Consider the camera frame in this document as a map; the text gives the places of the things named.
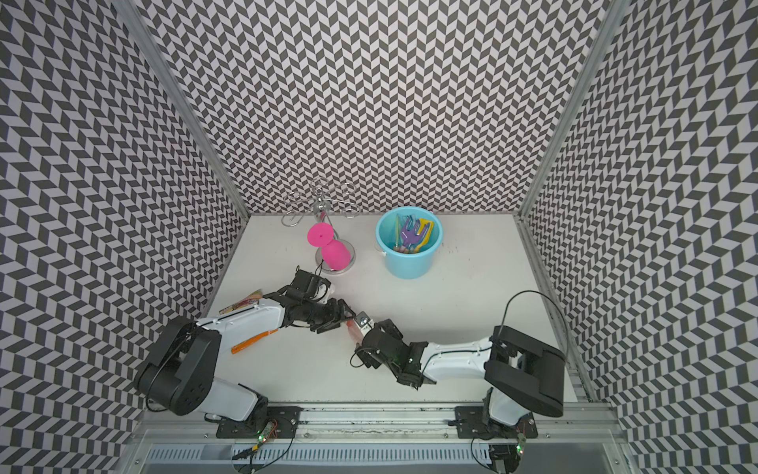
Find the purple rake pink handle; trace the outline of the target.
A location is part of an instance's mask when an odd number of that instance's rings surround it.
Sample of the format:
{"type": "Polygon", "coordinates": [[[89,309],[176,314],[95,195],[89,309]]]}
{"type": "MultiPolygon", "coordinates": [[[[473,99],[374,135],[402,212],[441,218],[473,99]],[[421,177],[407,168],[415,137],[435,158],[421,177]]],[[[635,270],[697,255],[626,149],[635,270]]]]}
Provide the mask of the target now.
{"type": "Polygon", "coordinates": [[[410,249],[418,242],[418,221],[412,216],[405,217],[403,228],[403,248],[410,249]]]}

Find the yellow toy shovel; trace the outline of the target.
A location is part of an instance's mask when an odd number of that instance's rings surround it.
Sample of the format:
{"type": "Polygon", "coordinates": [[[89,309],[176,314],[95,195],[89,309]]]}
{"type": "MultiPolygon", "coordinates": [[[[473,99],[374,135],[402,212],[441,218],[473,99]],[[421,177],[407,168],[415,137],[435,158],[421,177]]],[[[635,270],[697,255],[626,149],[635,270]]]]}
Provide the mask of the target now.
{"type": "Polygon", "coordinates": [[[422,251],[432,238],[434,230],[434,221],[420,218],[418,220],[418,243],[414,246],[416,252],[422,251]]]}

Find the clear pink plastic glass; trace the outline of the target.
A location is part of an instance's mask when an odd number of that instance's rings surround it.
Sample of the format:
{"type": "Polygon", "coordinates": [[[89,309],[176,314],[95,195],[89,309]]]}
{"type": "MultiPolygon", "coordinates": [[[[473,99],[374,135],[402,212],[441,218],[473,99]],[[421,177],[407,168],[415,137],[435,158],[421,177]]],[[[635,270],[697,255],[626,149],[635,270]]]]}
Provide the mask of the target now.
{"type": "Polygon", "coordinates": [[[349,335],[351,336],[353,343],[355,343],[355,345],[361,346],[364,335],[361,335],[361,333],[358,331],[358,328],[355,325],[355,318],[349,319],[349,321],[345,322],[345,325],[347,326],[347,331],[349,331],[349,335]]]}

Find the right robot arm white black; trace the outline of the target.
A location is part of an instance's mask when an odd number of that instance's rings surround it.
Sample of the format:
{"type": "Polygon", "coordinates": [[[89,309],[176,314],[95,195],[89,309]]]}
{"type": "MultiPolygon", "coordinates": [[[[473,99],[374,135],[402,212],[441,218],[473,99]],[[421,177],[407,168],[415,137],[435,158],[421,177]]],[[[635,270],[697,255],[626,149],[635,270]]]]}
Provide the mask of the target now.
{"type": "Polygon", "coordinates": [[[528,414],[564,415],[566,356],[508,326],[471,343],[406,343],[387,319],[361,313],[347,324],[355,355],[369,369],[384,365],[400,385],[419,389],[448,379],[482,379],[490,388],[484,399],[486,422],[515,427],[528,414]]]}

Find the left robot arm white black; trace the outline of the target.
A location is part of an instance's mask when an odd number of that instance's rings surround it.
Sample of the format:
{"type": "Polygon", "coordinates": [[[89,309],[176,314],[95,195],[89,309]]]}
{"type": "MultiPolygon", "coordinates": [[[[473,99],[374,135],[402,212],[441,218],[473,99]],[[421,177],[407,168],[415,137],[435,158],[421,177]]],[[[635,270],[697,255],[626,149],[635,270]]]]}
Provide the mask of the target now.
{"type": "Polygon", "coordinates": [[[252,425],[266,415],[268,399],[216,375],[222,354],[235,355],[280,329],[302,326],[317,334],[355,319],[333,297],[326,278],[298,270],[275,292],[254,293],[214,317],[170,320],[133,380],[135,390],[177,416],[193,412],[252,425]]]}

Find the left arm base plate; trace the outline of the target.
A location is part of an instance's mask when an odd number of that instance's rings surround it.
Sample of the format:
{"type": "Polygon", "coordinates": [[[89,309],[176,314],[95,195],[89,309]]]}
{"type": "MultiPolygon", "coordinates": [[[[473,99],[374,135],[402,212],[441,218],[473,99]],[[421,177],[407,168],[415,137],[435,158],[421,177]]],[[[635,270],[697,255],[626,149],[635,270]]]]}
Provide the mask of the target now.
{"type": "Polygon", "coordinates": [[[266,411],[255,409],[245,422],[222,418],[217,424],[216,437],[221,440],[258,440],[265,428],[273,425],[270,433],[278,440],[291,440],[297,433],[303,409],[295,405],[268,406],[266,411]]]}

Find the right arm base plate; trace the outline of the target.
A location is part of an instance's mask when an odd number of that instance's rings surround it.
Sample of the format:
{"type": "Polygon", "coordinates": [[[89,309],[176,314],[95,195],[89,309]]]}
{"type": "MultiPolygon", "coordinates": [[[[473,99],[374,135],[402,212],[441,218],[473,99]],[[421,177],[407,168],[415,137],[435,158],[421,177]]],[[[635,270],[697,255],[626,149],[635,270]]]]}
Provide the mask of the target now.
{"type": "Polygon", "coordinates": [[[454,428],[458,438],[463,438],[463,440],[473,440],[473,438],[516,440],[519,435],[527,440],[538,438],[536,422],[531,413],[523,416],[512,427],[492,419],[483,405],[457,406],[454,409],[454,418],[447,424],[454,428]]]}

